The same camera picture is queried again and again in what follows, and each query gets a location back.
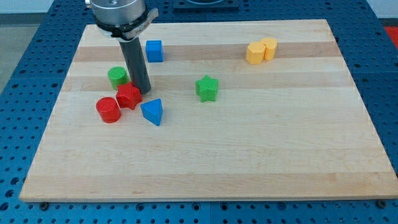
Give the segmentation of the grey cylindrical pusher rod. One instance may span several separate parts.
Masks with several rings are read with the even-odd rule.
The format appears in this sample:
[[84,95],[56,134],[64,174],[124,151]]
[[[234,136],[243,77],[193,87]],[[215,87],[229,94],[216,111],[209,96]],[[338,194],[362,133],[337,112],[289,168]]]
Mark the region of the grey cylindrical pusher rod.
[[141,94],[150,92],[151,84],[139,38],[119,44],[132,84],[140,90]]

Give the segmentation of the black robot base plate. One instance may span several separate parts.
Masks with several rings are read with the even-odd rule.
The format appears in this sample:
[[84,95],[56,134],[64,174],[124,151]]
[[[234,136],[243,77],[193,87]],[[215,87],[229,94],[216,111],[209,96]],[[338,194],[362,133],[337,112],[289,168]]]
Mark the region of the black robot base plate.
[[174,11],[238,9],[240,0],[173,0]]

